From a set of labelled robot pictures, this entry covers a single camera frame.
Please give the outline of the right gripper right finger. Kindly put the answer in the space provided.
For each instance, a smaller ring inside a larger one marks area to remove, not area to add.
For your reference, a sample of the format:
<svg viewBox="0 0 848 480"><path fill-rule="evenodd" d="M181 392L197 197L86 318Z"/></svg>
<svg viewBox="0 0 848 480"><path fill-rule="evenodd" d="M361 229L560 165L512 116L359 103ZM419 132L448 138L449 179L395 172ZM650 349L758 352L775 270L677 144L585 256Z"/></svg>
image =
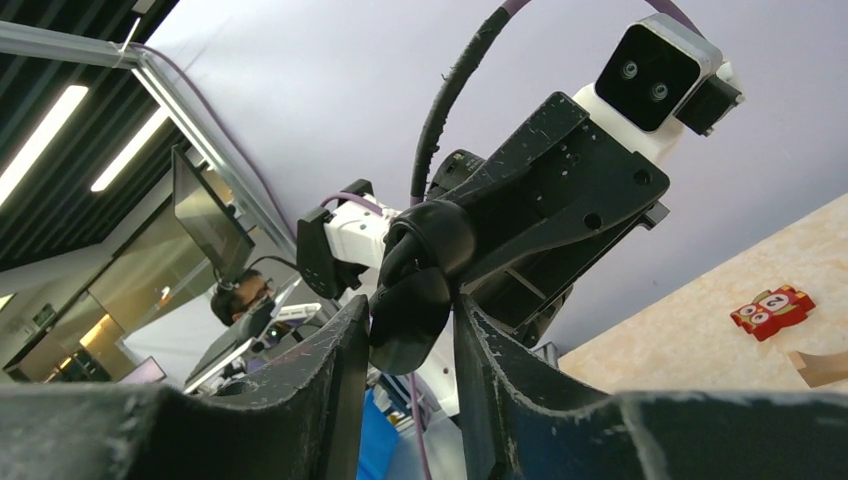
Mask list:
<svg viewBox="0 0 848 480"><path fill-rule="evenodd" d="M578 381L454 305L470 479L843 479L838 393L624 391Z"/></svg>

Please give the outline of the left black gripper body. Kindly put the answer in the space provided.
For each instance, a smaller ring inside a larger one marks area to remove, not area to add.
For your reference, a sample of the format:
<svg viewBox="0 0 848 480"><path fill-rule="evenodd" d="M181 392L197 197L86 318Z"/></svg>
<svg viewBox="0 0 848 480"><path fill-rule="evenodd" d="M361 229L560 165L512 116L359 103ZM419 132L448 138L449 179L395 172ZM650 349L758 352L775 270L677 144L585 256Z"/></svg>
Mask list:
<svg viewBox="0 0 848 480"><path fill-rule="evenodd" d="M506 265L597 238L642 215L669 186L653 162L554 92L466 179L430 196L470 215L474 264Z"/></svg>

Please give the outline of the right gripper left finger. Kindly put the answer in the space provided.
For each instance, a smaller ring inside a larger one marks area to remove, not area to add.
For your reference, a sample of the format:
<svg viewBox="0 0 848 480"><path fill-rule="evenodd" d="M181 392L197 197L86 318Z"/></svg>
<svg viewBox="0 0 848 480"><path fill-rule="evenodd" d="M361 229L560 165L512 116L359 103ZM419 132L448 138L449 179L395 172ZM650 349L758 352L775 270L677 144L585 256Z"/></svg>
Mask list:
<svg viewBox="0 0 848 480"><path fill-rule="evenodd" d="M5 479L352 479L368 366L368 301L220 395L161 383L1 391Z"/></svg>

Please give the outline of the black earbud charging case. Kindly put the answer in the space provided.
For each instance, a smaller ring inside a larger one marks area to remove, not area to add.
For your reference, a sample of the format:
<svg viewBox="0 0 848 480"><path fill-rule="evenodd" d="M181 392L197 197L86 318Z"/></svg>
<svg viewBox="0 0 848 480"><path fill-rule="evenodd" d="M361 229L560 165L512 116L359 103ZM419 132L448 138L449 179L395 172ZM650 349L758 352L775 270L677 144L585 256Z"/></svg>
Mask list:
<svg viewBox="0 0 848 480"><path fill-rule="evenodd" d="M451 310L452 280L476 249L468 213L453 202L426 201L390 224L370 301L370 362L390 375L418 369L441 335Z"/></svg>

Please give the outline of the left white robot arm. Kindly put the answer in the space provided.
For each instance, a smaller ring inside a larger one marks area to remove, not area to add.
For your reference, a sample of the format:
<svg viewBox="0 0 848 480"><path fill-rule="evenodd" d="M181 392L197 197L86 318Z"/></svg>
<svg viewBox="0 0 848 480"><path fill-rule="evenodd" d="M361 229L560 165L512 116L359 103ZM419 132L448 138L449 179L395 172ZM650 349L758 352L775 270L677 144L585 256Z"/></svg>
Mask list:
<svg viewBox="0 0 848 480"><path fill-rule="evenodd" d="M459 409L449 322L461 299L531 348L576 281L637 227L662 218L661 162L683 132L641 130L592 86L551 94L490 155L459 149L423 202L379 201L366 180L298 222L296 264L319 296L371 299L370 361L418 377Z"/></svg>

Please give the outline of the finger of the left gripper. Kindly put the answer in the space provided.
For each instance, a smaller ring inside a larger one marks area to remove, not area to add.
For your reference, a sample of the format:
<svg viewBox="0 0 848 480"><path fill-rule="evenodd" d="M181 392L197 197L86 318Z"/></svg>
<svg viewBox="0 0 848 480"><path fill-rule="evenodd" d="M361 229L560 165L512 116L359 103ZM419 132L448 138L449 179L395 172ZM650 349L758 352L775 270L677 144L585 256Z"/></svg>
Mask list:
<svg viewBox="0 0 848 480"><path fill-rule="evenodd" d="M579 242L528 255L494 273L468 295L500 330L531 348L589 268L634 228L655 225L656 213L646 211Z"/></svg>

